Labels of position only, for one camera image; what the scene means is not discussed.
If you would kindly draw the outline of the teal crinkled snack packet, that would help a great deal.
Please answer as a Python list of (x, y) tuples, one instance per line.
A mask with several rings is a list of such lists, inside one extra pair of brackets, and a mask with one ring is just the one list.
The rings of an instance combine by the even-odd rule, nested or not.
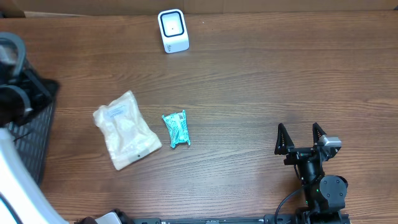
[(174, 149), (178, 144), (191, 145), (185, 110), (167, 116), (163, 114), (162, 119), (169, 132), (171, 148)]

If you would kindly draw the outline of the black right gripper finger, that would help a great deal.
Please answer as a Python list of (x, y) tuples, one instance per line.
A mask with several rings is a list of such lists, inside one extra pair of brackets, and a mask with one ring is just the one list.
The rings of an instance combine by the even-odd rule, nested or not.
[(295, 147), (292, 139), (290, 138), (285, 126), (279, 123), (277, 128), (277, 141), (275, 144), (274, 154), (276, 155), (286, 155), (291, 152)]
[(313, 123), (312, 125), (312, 133), (313, 133), (313, 144), (317, 146), (323, 146), (323, 136), (326, 135), (326, 132), (322, 130), (321, 126), (318, 123)]

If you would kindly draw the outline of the clear white plastic pouch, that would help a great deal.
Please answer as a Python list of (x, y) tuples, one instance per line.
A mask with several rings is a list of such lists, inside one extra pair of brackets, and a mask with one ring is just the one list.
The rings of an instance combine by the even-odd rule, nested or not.
[(93, 118), (103, 133), (116, 170), (121, 170), (162, 147), (159, 137), (142, 117), (130, 90), (109, 105), (101, 105), (93, 113)]

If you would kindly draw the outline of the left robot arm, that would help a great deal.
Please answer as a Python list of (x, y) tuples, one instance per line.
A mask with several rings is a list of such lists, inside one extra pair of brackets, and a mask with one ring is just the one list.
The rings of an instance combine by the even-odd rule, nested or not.
[(4, 223), (65, 223), (40, 190), (56, 81), (40, 78), (22, 42), (1, 38), (1, 210)]

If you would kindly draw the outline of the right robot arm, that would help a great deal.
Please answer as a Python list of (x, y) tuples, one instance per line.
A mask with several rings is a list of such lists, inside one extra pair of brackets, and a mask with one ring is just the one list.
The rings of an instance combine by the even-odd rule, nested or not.
[(337, 136), (329, 136), (318, 123), (313, 123), (313, 146), (295, 147), (285, 126), (277, 127), (274, 154), (284, 155), (284, 164), (293, 166), (301, 187), (284, 198), (274, 214), (278, 222), (279, 212), (286, 201), (300, 192), (304, 193), (306, 207), (296, 209), (291, 223), (349, 223), (349, 216), (342, 215), (348, 181), (339, 175), (326, 175), (323, 163), (336, 156), (342, 148)]

